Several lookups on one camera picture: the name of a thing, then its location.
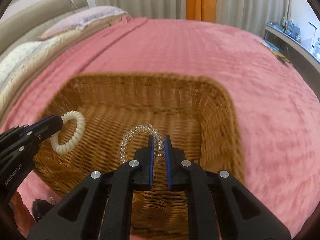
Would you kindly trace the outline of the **small items on bed edge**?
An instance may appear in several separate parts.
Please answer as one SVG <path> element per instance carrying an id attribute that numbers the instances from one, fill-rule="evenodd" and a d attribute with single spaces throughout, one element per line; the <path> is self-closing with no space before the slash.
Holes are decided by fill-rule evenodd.
<path id="1" fill-rule="evenodd" d="M 259 43 L 261 45 L 263 45 L 264 47 L 266 47 L 276 58 L 277 60 L 282 63 L 284 66 L 289 67 L 292 66 L 292 62 L 285 57 L 282 53 L 280 53 L 279 51 L 277 51 L 276 49 L 274 49 L 271 45 L 269 45 L 267 42 L 265 41 L 259 41 Z"/>

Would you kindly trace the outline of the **pink bed blanket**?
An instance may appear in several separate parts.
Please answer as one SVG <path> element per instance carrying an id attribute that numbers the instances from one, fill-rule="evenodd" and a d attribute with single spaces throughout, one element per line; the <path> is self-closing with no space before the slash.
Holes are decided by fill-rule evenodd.
<path id="1" fill-rule="evenodd" d="M 199 21 L 123 16 L 95 22 L 23 91 L 5 131 L 40 120 L 72 78 L 99 74 L 206 77 L 229 93 L 244 154 L 242 182 L 295 236 L 319 203 L 319 100 L 244 30 Z"/>

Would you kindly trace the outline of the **orange curtain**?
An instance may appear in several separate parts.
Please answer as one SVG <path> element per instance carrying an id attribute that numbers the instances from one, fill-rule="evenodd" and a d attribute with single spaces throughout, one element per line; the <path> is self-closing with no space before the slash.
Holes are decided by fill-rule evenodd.
<path id="1" fill-rule="evenodd" d="M 186 19 L 216 22 L 217 0 L 186 0 Z"/>

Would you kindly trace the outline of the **brown wicker basket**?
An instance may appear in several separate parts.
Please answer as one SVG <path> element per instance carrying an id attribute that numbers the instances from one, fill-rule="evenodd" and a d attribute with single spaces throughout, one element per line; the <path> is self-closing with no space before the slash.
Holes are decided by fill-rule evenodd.
<path id="1" fill-rule="evenodd" d="M 155 138 L 152 188 L 134 191 L 130 236 L 189 239 L 187 197 L 168 188 L 164 139 L 217 173 L 244 181 L 244 154 L 227 90 L 206 77 L 174 74 L 99 74 L 69 80 L 40 119 L 79 111 L 86 128 L 79 146 L 58 155 L 49 143 L 35 157 L 36 174 L 62 198 L 94 171 L 109 173 Z"/>

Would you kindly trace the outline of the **lilac pillow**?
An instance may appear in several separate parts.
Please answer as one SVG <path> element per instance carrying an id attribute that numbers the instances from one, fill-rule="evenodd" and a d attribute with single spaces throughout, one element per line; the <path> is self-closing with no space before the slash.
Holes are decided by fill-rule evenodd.
<path id="1" fill-rule="evenodd" d="M 47 29 L 40 38 L 45 40 L 70 30 L 82 30 L 95 21 L 124 14 L 127 11 L 111 5 L 92 7 L 62 19 Z"/>

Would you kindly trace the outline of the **white floral pillow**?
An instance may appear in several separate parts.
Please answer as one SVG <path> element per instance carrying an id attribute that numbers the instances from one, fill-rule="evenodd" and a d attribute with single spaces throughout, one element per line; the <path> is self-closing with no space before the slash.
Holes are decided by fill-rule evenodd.
<path id="1" fill-rule="evenodd" d="M 29 84 L 60 54 L 83 38 L 78 30 L 26 42 L 13 49 L 1 61 L 1 122 Z"/>

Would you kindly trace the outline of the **grey side desk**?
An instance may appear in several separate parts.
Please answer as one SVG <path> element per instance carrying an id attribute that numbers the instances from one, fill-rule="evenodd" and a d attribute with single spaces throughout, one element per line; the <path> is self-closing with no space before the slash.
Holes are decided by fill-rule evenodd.
<path id="1" fill-rule="evenodd" d="M 319 59 L 312 52 L 272 23 L 265 24 L 264 41 L 283 54 L 311 87 L 319 89 Z"/>

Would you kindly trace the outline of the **beige padded headboard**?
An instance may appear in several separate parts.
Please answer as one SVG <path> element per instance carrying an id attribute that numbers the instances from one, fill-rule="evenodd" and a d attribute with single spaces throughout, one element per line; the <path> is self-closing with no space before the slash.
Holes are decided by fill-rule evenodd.
<path id="1" fill-rule="evenodd" d="M 87 0 L 42 0 L 14 14 L 1 22 L 1 57 L 24 42 L 39 41 L 55 23 L 87 8 Z"/>

